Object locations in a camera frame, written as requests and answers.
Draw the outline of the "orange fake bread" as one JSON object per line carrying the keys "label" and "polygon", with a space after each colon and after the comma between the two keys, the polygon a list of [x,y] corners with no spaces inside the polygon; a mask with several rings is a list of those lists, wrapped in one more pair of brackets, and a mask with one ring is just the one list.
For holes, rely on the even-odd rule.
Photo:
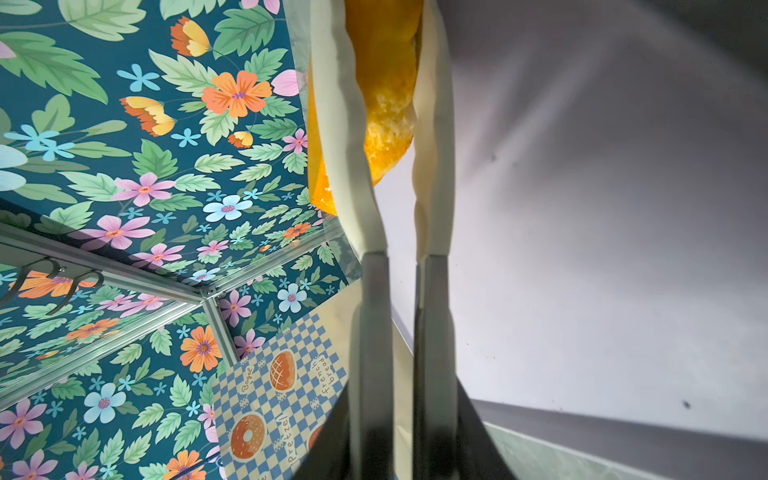
{"label": "orange fake bread", "polygon": [[409,149],[420,53],[422,1],[346,0],[346,31],[367,110],[364,150],[378,184]]}

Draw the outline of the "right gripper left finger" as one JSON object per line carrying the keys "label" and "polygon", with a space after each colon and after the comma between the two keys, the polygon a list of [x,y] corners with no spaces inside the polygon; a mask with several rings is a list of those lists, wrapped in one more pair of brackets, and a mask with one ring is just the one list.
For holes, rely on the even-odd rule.
{"label": "right gripper left finger", "polygon": [[362,266],[361,301],[351,328],[350,474],[391,479],[393,358],[389,259],[364,141],[367,111],[342,1],[309,4],[310,68],[315,113],[337,217]]}

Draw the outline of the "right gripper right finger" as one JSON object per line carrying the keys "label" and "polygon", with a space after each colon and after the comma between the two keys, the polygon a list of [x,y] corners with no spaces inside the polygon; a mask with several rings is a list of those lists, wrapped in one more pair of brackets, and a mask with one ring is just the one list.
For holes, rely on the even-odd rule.
{"label": "right gripper right finger", "polygon": [[456,372],[449,289],[456,179],[454,97],[447,34],[435,1],[423,7],[413,105],[417,272],[412,473],[416,479],[511,479],[513,473]]}

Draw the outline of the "blue checkered paper bag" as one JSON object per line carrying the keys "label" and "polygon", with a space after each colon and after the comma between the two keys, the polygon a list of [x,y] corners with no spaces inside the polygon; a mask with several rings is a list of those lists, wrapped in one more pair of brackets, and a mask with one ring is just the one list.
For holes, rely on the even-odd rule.
{"label": "blue checkered paper bag", "polygon": [[214,383],[218,464],[227,479],[290,479],[319,437],[350,369],[353,282]]}

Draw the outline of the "lilac plastic tray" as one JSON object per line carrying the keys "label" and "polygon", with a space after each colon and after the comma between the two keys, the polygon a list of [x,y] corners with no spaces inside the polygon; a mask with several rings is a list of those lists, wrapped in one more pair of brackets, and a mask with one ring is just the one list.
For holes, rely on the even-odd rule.
{"label": "lilac plastic tray", "polygon": [[444,1],[458,375],[523,478],[767,475],[767,5]]}

